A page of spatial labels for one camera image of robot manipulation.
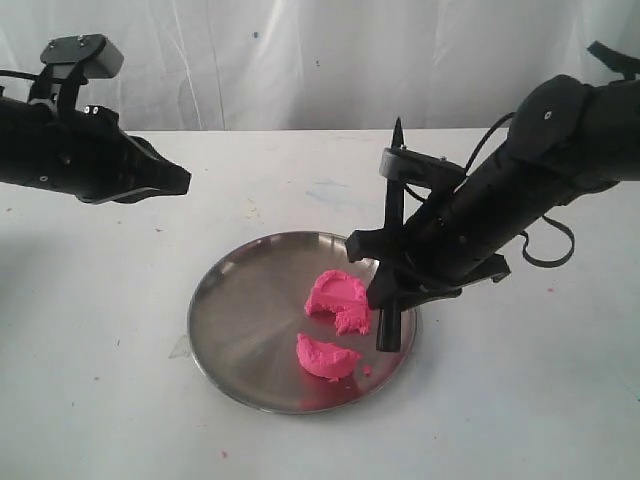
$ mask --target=white curtain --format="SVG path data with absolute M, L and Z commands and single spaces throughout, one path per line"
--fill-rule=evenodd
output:
M 22 0 L 0 68 L 38 72 L 51 38 L 104 33 L 120 74 L 83 87 L 130 130 L 487 126 L 566 73 L 614 76 L 585 48 L 640 56 L 636 0 Z M 0 79 L 24 99 L 26 82 Z

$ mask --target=stainless steel plate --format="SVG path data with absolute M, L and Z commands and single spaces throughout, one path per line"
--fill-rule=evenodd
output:
M 307 317 L 304 303 L 315 279 L 339 269 L 373 277 L 377 262 L 351 264 L 344 238 L 290 232 L 248 243 L 220 260 L 200 282 L 189 309 L 189 338 L 200 369 L 230 397 L 277 413 L 311 413 L 355 402 L 380 388 L 408 354 L 416 312 L 402 316 L 402 350 L 375 349 L 377 312 L 371 333 L 335 335 L 333 315 Z M 339 382 L 314 377 L 298 364 L 296 335 L 360 352 L 352 376 Z M 373 372 L 365 376 L 364 365 Z

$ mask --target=pink play dough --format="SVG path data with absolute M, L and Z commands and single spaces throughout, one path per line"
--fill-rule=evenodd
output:
M 366 335 L 371 329 L 367 290 L 359 278 L 340 270 L 328 270 L 317 278 L 304 309 L 307 315 L 335 313 L 338 335 L 349 332 Z
M 351 375 L 358 360 L 362 358 L 358 352 L 340 348 L 333 343 L 318 342 L 303 333 L 298 334 L 296 353 L 302 368 L 330 381 Z

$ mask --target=cable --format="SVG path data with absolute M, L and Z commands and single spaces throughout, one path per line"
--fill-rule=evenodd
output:
M 405 185 L 405 186 L 404 186 L 404 191 L 405 191 L 405 192 L 407 192 L 409 195 L 411 195 L 411 196 L 412 196 L 413 198 L 415 198 L 416 200 L 418 200 L 419 202 L 424 203 L 424 202 L 426 202 L 426 201 L 427 201 L 427 199 L 426 199 L 426 198 L 424 198 L 424 197 L 423 197 L 423 196 L 421 196 L 421 195 L 418 195 L 418 194 L 415 192 L 415 190 L 413 190 L 409 185 Z
M 23 80 L 30 80 L 32 82 L 35 82 L 39 78 L 38 75 L 34 75 L 33 73 L 16 72 L 15 70 L 0 70 L 0 77 L 22 78 Z M 64 83 L 64 80 L 60 78 L 43 78 L 42 80 L 50 83 Z
M 504 122 L 506 122 L 510 118 L 513 118 L 514 115 L 515 115 L 515 112 L 507 113 L 506 115 L 501 117 L 496 123 L 494 123 L 489 130 L 487 130 L 487 132 L 484 134 L 484 137 L 482 137 L 480 142 L 478 142 L 478 145 L 476 145 L 476 148 L 473 150 L 473 153 L 469 157 L 469 161 L 467 161 L 467 165 L 464 167 L 465 174 L 469 173 L 469 169 L 471 168 L 471 165 L 473 164 L 474 160 L 480 153 L 480 150 L 482 150 L 482 147 L 484 147 L 484 144 L 487 143 L 487 140 L 489 140 L 489 137 L 491 137 L 491 135 L 493 135 L 495 131 L 498 128 L 500 128 Z

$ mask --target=pointed tip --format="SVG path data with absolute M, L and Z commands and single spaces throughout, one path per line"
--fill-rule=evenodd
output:
M 396 125 L 393 128 L 393 138 L 391 139 L 392 147 L 400 147 L 404 145 L 404 133 L 402 132 L 402 121 L 400 117 L 396 119 Z

